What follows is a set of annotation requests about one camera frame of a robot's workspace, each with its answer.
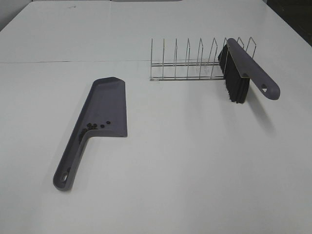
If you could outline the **grey plastic dustpan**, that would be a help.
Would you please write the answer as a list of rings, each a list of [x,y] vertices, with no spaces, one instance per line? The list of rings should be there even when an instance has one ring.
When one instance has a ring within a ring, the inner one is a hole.
[[[88,123],[96,123],[97,129],[80,138]],[[93,82],[53,177],[58,190],[72,188],[85,146],[92,137],[127,137],[125,81],[108,77]]]

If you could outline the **pile of coffee beans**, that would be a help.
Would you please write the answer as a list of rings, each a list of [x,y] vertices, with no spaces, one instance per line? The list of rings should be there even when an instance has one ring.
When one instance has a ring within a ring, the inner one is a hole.
[[[88,123],[86,127],[82,128],[79,137],[82,138],[90,130],[96,130],[97,126],[98,125],[96,123]]]

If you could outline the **grey hand brush black bristles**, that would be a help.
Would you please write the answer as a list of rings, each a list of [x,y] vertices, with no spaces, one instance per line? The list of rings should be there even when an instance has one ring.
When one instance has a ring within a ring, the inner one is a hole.
[[[255,62],[238,42],[229,38],[218,56],[230,101],[244,103],[252,81],[270,100],[278,100],[277,83]]]

